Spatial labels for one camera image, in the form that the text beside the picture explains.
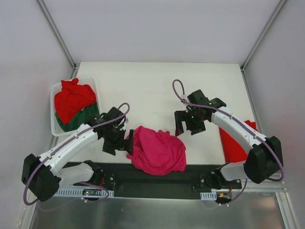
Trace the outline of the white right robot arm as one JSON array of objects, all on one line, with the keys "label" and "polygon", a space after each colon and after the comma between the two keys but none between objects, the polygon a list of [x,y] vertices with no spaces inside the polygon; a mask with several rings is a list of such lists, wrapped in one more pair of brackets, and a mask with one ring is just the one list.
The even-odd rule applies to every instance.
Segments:
[{"label": "white right robot arm", "polygon": [[218,126],[232,137],[245,151],[247,159],[240,162],[230,162],[220,166],[209,177],[215,188],[226,188],[232,180],[249,179],[256,184],[273,180],[273,174],[280,172],[284,177],[284,163],[280,140],[267,137],[254,130],[244,121],[236,117],[219,98],[208,99],[201,90],[179,98],[186,105],[181,111],[175,111],[175,135],[184,130],[191,135],[206,130],[205,121]]}]

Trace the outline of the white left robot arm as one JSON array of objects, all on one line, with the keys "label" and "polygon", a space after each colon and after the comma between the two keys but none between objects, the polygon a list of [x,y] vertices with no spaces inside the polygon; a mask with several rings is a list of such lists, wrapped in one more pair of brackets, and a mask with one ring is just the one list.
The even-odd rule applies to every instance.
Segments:
[{"label": "white left robot arm", "polygon": [[60,145],[35,156],[28,155],[23,162],[21,181],[25,185],[23,200],[27,200],[27,192],[31,191],[37,201],[47,201],[61,187],[84,182],[86,185],[101,187],[102,169],[91,160],[73,166],[66,164],[82,150],[103,139],[102,151],[116,155],[116,151],[126,151],[133,155],[135,130],[126,135],[124,128],[126,114],[112,107],[108,112],[92,114],[85,118],[84,123]]}]

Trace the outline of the pink t shirt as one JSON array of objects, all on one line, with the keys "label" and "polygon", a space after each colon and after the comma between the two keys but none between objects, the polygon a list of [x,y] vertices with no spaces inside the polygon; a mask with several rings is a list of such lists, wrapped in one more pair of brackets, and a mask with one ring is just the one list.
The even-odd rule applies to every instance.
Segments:
[{"label": "pink t shirt", "polygon": [[155,131],[139,126],[134,131],[133,155],[126,155],[132,165],[146,174],[164,176],[186,168],[186,146],[169,131]]}]

